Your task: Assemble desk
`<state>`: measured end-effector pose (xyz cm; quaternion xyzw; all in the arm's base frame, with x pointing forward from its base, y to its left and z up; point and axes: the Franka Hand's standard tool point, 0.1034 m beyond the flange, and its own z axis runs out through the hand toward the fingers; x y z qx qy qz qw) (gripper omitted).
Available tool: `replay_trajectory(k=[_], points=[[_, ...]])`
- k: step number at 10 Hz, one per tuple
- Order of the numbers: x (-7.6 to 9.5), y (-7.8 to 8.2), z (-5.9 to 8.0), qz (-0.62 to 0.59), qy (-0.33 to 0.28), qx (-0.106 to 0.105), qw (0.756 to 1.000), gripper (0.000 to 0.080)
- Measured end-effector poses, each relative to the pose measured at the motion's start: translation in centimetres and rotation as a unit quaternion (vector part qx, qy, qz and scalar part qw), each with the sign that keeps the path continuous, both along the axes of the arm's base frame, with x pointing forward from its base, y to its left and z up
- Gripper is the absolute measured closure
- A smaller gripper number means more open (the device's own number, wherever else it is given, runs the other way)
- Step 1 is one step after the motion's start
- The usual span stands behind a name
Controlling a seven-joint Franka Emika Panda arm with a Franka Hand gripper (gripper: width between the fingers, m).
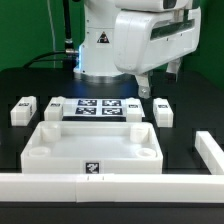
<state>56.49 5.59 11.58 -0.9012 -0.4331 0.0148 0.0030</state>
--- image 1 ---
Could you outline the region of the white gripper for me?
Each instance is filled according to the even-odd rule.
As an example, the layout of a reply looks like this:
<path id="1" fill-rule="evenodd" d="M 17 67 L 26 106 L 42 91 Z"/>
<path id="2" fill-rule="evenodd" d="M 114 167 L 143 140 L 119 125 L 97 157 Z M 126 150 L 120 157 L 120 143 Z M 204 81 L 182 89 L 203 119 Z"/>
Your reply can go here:
<path id="1" fill-rule="evenodd" d="M 166 77 L 169 81 L 177 81 L 181 57 L 195 51 L 198 46 L 201 9 L 189 10 L 179 21 L 174 18 L 174 11 L 128 10 L 122 10 L 116 18 L 114 63 L 119 71 L 137 75 L 141 98 L 150 97 L 148 74 L 144 72 L 168 63 Z"/>

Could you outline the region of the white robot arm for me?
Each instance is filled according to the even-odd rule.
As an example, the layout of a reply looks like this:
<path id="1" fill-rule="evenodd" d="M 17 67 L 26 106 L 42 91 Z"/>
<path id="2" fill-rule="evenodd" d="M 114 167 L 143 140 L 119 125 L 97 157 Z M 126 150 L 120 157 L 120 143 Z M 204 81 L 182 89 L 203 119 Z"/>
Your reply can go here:
<path id="1" fill-rule="evenodd" d="M 84 0 L 84 10 L 75 75 L 91 82 L 133 75 L 142 98 L 150 96 L 153 69 L 165 65 L 177 75 L 199 43 L 200 0 Z"/>

